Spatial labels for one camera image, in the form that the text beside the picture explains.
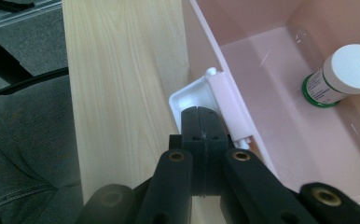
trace wooden table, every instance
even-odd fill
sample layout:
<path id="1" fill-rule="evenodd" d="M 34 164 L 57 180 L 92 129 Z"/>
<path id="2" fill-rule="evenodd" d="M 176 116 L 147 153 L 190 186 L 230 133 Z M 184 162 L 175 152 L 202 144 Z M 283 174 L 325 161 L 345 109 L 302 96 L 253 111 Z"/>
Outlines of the wooden table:
<path id="1" fill-rule="evenodd" d="M 152 176 L 177 133 L 168 99 L 187 84 L 183 15 L 181 0 L 69 0 L 63 16 L 86 202 Z M 193 201 L 193 223 L 224 222 L 217 198 Z"/>

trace jeans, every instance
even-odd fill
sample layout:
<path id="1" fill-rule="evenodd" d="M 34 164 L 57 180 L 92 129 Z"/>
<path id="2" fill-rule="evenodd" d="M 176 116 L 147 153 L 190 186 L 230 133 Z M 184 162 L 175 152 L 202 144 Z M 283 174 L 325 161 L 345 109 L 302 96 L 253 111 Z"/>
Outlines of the jeans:
<path id="1" fill-rule="evenodd" d="M 74 223 L 82 207 L 69 77 L 0 96 L 2 223 Z"/>

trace gray carpet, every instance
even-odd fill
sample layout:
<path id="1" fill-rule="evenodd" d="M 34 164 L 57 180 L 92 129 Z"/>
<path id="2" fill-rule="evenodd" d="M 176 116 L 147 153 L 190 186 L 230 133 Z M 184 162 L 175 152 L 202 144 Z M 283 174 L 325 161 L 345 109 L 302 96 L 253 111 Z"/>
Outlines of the gray carpet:
<path id="1" fill-rule="evenodd" d="M 66 67 L 62 10 L 0 27 L 0 45 L 34 76 Z M 0 78 L 0 89 L 7 85 Z"/>

